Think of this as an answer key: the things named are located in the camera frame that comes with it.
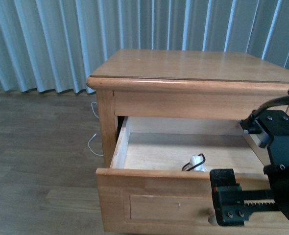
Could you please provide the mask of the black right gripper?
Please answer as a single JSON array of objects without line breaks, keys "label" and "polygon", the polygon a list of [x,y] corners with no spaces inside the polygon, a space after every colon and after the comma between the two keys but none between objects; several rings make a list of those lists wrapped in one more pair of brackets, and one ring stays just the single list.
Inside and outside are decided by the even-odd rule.
[{"label": "black right gripper", "polygon": [[257,117],[242,120],[242,129],[256,135],[266,148],[264,165],[271,190],[242,190],[233,169],[210,171],[212,201],[220,226],[243,226],[255,212],[279,211],[289,220],[289,116],[282,110],[264,110]]}]

